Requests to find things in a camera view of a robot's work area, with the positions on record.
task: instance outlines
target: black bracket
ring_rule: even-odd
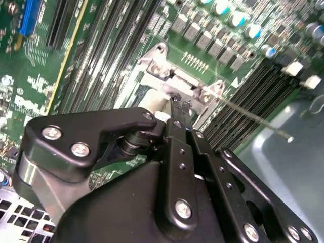
[[[39,169],[43,181],[50,173],[48,181],[64,182],[47,185],[57,189],[84,186],[94,168],[148,156],[116,180],[70,198],[54,242],[309,242],[302,230],[318,242],[231,151],[215,153],[200,131],[190,129],[189,104],[172,99],[171,111],[166,124],[143,108],[39,117],[27,124],[14,177],[23,196],[33,185],[46,190],[35,178],[31,185],[21,182],[22,162]],[[46,138],[48,127],[58,129],[60,138]],[[89,154],[75,156],[75,143],[86,145]]]

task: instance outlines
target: green circuit board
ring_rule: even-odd
[[[202,4],[198,0],[162,0],[141,36],[135,35],[137,26],[154,1],[123,0],[116,8],[114,0],[79,0],[59,49],[47,45],[58,1],[41,1],[33,34],[22,36],[18,31],[19,21],[23,21],[23,6],[28,1],[15,1],[18,13],[12,14],[9,13],[12,1],[0,0],[0,78],[7,84],[0,84],[1,114],[6,119],[0,131],[0,166],[6,170],[13,167],[24,126],[34,117],[137,105],[148,88],[141,86],[139,79],[129,82],[128,74],[137,60],[157,43],[168,46],[170,63],[196,80],[206,85],[223,80],[226,83],[223,96],[228,99],[265,58],[262,53],[265,44],[278,53],[302,60],[317,73],[324,67],[321,45],[305,34],[309,23],[324,21],[322,11],[315,7],[316,0],[232,0],[229,10],[222,15],[215,13],[216,1]],[[230,19],[237,11],[245,14],[245,21],[233,27]],[[131,13],[138,13],[133,22],[129,22]],[[110,32],[106,28],[108,20],[115,23]],[[249,24],[262,27],[259,38],[245,36]],[[120,41],[122,29],[127,25],[131,26],[129,34]],[[106,32],[106,38],[100,38]],[[198,44],[204,34],[210,42]],[[210,52],[216,39],[223,48],[217,55]],[[100,43],[105,45],[93,58],[94,69],[86,72],[89,57]],[[229,60],[223,57],[225,54],[230,55]],[[235,67],[233,62],[238,58],[242,63]],[[117,82],[107,78],[107,74],[118,77],[121,72],[125,77],[117,89]],[[215,109],[201,130],[221,108]],[[144,161],[144,158],[137,158],[127,164],[103,168],[93,174],[92,183],[101,185]]]

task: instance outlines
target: black memory slot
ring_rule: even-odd
[[[161,0],[158,0],[158,1],[151,1],[151,4],[148,8],[148,10],[145,12],[145,16],[143,16],[139,23],[138,23],[138,26],[135,30],[135,33],[133,35],[133,38],[129,44],[129,47],[127,49],[127,51],[125,51],[125,54],[121,60],[121,62],[119,63],[118,65],[118,68],[116,69],[116,71],[114,72],[114,75],[112,76],[112,80],[116,80],[117,81],[117,84],[116,84],[116,87],[114,89],[114,93],[112,95],[112,100],[111,100],[111,106],[110,108],[112,109],[116,100],[117,100],[117,97],[118,97],[118,94],[119,94],[119,90],[120,90],[120,86],[122,84],[122,81],[123,79],[122,78],[118,78],[119,74],[121,71],[125,70],[128,63],[130,62],[133,54],[135,53],[137,47],[138,47],[138,44],[141,40],[141,37],[143,36],[144,32],[146,31],[147,29],[147,26],[149,25],[149,23],[151,22],[151,19],[153,17],[153,14],[156,12],[158,6],[160,5],[161,3]],[[100,106],[99,106],[99,110],[102,110],[104,108],[104,105],[105,105],[105,101],[106,99],[109,97],[108,96],[109,93],[106,93],[104,98],[102,99],[101,103],[100,103]]]
[[[231,101],[245,110],[267,118],[294,90],[295,80],[282,76],[280,68],[265,60],[234,94]],[[258,123],[225,106],[206,128],[212,148],[236,149],[258,127]]]
[[[127,16],[124,25],[121,27],[122,30],[119,32],[116,41],[113,43],[113,46],[111,48],[111,52],[108,54],[108,57],[102,66],[100,70],[100,75],[96,78],[97,82],[95,87],[93,88],[90,96],[88,97],[88,100],[86,102],[85,111],[88,111],[90,105],[92,104],[92,101],[97,98],[95,94],[98,94],[100,91],[100,88],[102,87],[100,82],[101,77],[104,74],[107,74],[110,70],[112,64],[116,60],[116,57],[118,54],[122,51],[122,47],[125,44],[125,41],[127,40],[127,37],[130,35],[130,31],[136,21],[137,16],[139,15],[141,8],[145,2],[145,0],[135,1],[136,3],[133,4],[129,15]]]
[[[72,89],[73,89],[73,87],[75,85],[75,82],[76,82],[76,77],[78,77],[80,75],[80,72],[82,72],[81,71],[82,64],[86,61],[86,59],[88,59],[87,67],[84,69],[83,73],[81,74],[81,79],[80,80],[82,80],[82,78],[85,76],[86,71],[88,69],[88,65],[91,63],[91,60],[93,59],[93,56],[96,53],[96,49],[94,49],[94,50],[91,51],[91,53],[88,56],[87,55],[88,54],[87,50],[90,48],[90,46],[95,41],[97,29],[99,27],[99,24],[100,24],[101,20],[103,19],[103,16],[107,14],[106,13],[106,9],[107,9],[106,6],[108,5],[109,2],[110,2],[110,0],[105,0],[100,5],[99,12],[97,13],[96,18],[94,20],[94,23],[91,26],[91,30],[90,30],[90,33],[89,33],[89,36],[88,36],[87,43],[86,43],[85,47],[83,48],[83,52],[82,52],[82,54],[81,54],[81,56],[80,56],[80,58],[78,60],[77,69],[75,69],[75,71],[73,72],[73,78],[72,78],[71,84],[69,86],[69,90],[66,93],[67,95],[72,93]],[[103,31],[101,32],[100,37],[99,37],[100,39],[101,39],[101,37],[103,36],[103,34],[104,34],[105,30],[106,30],[106,27],[107,27],[107,24],[109,22],[109,19],[110,19],[110,16],[111,16],[112,12],[115,11],[115,7],[116,7],[117,2],[118,2],[118,0],[115,0],[112,3],[113,7],[108,12],[108,16],[106,16],[106,21],[104,22],[104,28],[103,28]],[[79,98],[79,95],[80,95],[79,86],[76,88],[76,90],[77,90],[77,92],[76,92],[77,95],[75,96],[75,99],[72,101],[72,106],[76,102],[76,100]],[[64,112],[64,109],[66,108],[68,100],[69,100],[68,97],[64,97],[64,100],[62,102],[62,106],[61,106],[61,109],[60,109],[60,113]]]
[[[71,105],[70,112],[77,112],[77,108],[78,108],[77,104],[82,101],[83,94],[86,92],[88,85],[89,85],[89,81],[91,78],[91,76],[88,75],[89,70],[96,67],[96,65],[103,53],[104,48],[108,44],[109,37],[111,35],[111,31],[113,30],[115,24],[117,23],[120,13],[124,9],[123,5],[125,4],[125,2],[126,2],[126,0],[114,2],[114,5],[112,6],[111,11],[110,11],[111,14],[109,15],[108,18],[106,18],[105,27],[104,27],[103,31],[101,32],[98,44],[96,45],[94,51],[92,52],[92,56],[88,62],[88,66],[87,66],[86,70],[83,72],[83,74],[79,80],[80,86],[76,93],[76,99],[73,101],[73,103]]]
[[[115,7],[116,7],[116,9],[118,11],[117,10],[116,11],[113,11],[113,14],[112,14],[111,18],[108,21],[108,25],[107,25],[107,27],[105,29],[104,35],[101,36],[102,38],[98,42],[99,45],[96,46],[95,56],[93,57],[90,65],[89,65],[89,69],[94,69],[97,66],[99,60],[102,58],[102,54],[104,52],[104,49],[107,47],[107,45],[111,41],[112,31],[116,27],[117,22],[119,21],[120,16],[121,16],[122,12],[124,11],[124,8],[125,8],[125,5],[126,5],[126,0],[117,1],[117,2],[118,2],[118,4]],[[119,30],[121,30],[123,28],[124,22],[125,21],[122,21],[120,23]],[[88,88],[88,84],[90,82],[90,79],[92,78],[92,75],[93,75],[93,73],[84,77],[83,87],[82,87],[81,94],[84,94],[86,92],[86,90]],[[98,80],[98,77],[96,76],[95,77],[95,80],[93,82],[93,85],[92,85],[93,88],[90,90],[90,95],[87,97],[87,101],[86,101],[85,108],[82,111],[86,111],[86,107],[87,107],[88,101],[89,101],[89,99],[91,99],[91,97],[94,94],[93,93],[93,90],[96,90],[97,89],[97,87],[99,86],[99,83],[100,83],[100,81]],[[74,104],[74,106],[73,106],[72,109],[73,109],[72,110],[73,112],[78,112],[79,111],[78,110],[79,109],[79,106],[77,106],[76,104]]]
[[[46,41],[47,46],[53,49],[63,47],[77,3],[78,0],[58,0],[50,33]]]

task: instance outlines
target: wire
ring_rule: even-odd
[[[226,100],[224,97],[219,96],[218,94],[216,94],[214,91],[212,91],[210,88],[208,87],[203,87],[203,90],[209,92],[210,94],[212,94],[213,96],[217,97],[221,102],[225,103],[228,107],[240,112],[241,114],[245,115],[246,117],[248,117],[251,120],[254,120],[256,123],[261,124],[261,125],[265,125],[267,128],[272,129],[275,133],[281,135],[282,137],[286,138],[288,143],[291,143],[294,140],[294,137],[291,136],[290,134],[286,133],[285,131],[276,128],[275,126],[273,126],[272,124],[270,124],[269,122],[267,122],[265,119],[243,109],[242,107]]]

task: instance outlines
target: screw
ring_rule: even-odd
[[[253,242],[259,241],[259,235],[258,235],[256,229],[251,224],[245,224],[244,231],[251,241],[253,241]]]
[[[178,121],[173,122],[174,125],[176,125],[178,128],[181,128],[181,123]]]
[[[310,235],[310,233],[308,232],[307,229],[305,229],[304,227],[300,228],[300,230],[302,231],[303,235],[310,241],[313,240],[312,236]]]
[[[288,226],[288,231],[295,240],[300,240],[300,236],[294,227]]]
[[[152,118],[152,116],[151,116],[151,114],[150,113],[144,113],[143,114],[143,116],[146,118],[146,119],[148,119],[148,120],[152,120],[153,118]]]
[[[71,151],[76,157],[87,157],[90,154],[89,147],[83,143],[74,144]]]
[[[228,158],[233,158],[233,155],[231,155],[227,150],[224,150],[224,154],[225,154],[226,157],[228,157]]]
[[[191,208],[183,200],[176,201],[176,211],[181,218],[189,219],[191,217]]]
[[[47,127],[42,130],[42,135],[49,140],[57,140],[62,137],[62,133],[58,128]]]
[[[197,136],[198,136],[199,138],[203,138],[203,137],[204,137],[203,134],[202,134],[201,132],[196,132],[196,134],[197,134]]]

